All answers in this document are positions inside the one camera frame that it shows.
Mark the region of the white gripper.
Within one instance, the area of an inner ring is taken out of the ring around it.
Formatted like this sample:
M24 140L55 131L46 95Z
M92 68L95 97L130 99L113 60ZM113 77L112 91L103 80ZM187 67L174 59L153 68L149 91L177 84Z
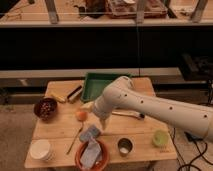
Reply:
M111 113L111 106L105 101L95 100L87 102L80 107L81 110L93 112L99 119L102 130L105 130L108 124L108 119Z

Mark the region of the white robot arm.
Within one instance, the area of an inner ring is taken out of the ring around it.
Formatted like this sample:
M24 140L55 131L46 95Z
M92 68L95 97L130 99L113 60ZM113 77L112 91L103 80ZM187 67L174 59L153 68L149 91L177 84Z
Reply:
M148 115L213 142L213 108L144 95L133 89L133 81L127 76L107 85L92 102L91 111L105 122L116 108Z

